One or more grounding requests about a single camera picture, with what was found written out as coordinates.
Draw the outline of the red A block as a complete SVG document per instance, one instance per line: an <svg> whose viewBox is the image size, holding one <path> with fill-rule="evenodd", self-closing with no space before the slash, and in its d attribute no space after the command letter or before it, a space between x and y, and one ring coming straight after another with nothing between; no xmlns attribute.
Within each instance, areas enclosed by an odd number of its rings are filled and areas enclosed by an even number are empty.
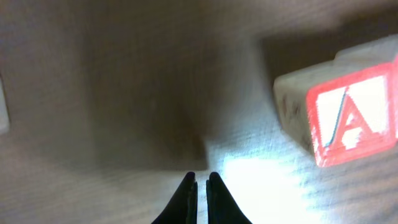
<svg viewBox="0 0 398 224"><path fill-rule="evenodd" d="M318 167L391 149L397 142L395 65L325 62L274 81L282 129Z"/></svg>

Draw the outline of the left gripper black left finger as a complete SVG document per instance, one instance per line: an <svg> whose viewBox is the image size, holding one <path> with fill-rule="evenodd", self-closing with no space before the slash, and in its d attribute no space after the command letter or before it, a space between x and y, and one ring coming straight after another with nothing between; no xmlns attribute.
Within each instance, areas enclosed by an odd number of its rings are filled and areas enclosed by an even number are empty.
<svg viewBox="0 0 398 224"><path fill-rule="evenodd" d="M187 172L172 198L152 224L197 224L198 184Z"/></svg>

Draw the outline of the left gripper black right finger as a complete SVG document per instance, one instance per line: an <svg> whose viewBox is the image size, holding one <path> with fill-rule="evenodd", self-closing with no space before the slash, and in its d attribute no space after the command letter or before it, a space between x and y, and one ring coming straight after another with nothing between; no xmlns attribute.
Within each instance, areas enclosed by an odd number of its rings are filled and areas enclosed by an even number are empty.
<svg viewBox="0 0 398 224"><path fill-rule="evenodd" d="M206 198L209 224L251 224L217 172L206 181Z"/></svg>

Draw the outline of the red I block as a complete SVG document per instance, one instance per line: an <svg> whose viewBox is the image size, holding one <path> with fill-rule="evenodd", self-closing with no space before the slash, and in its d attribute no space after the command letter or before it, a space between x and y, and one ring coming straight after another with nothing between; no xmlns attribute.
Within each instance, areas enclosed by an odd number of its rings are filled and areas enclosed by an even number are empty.
<svg viewBox="0 0 398 224"><path fill-rule="evenodd" d="M392 64L392 90L394 97L395 124L397 138L397 34L366 42L348 49L340 50L335 63L388 63Z"/></svg>

